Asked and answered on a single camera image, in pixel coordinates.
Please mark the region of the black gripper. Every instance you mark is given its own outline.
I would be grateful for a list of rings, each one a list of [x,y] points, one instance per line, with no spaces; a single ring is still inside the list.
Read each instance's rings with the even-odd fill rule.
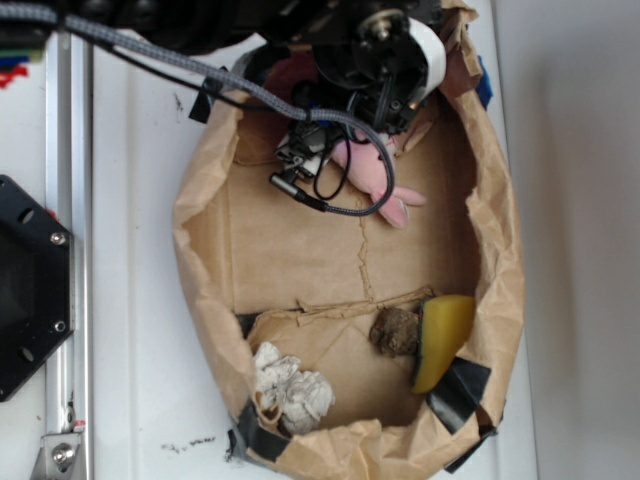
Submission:
[[[282,1],[267,13],[254,55],[264,82],[274,65],[311,53],[316,102],[343,109],[389,135],[406,131],[443,81],[446,53],[439,1]]]

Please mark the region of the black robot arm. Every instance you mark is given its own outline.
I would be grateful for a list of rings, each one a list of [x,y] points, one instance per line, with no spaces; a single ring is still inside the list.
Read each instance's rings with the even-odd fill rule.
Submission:
[[[444,80],[438,1],[35,1],[50,20],[1,19],[1,58],[18,62],[45,46],[72,16],[131,29],[184,55],[204,55],[253,34],[264,48],[249,60],[254,81],[298,47],[316,79],[295,94],[304,108],[345,111],[379,132],[408,129]]]

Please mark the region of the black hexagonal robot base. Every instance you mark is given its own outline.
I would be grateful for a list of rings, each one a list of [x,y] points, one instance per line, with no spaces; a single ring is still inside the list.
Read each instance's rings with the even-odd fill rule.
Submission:
[[[71,333],[72,234],[1,177],[1,400],[10,400]]]

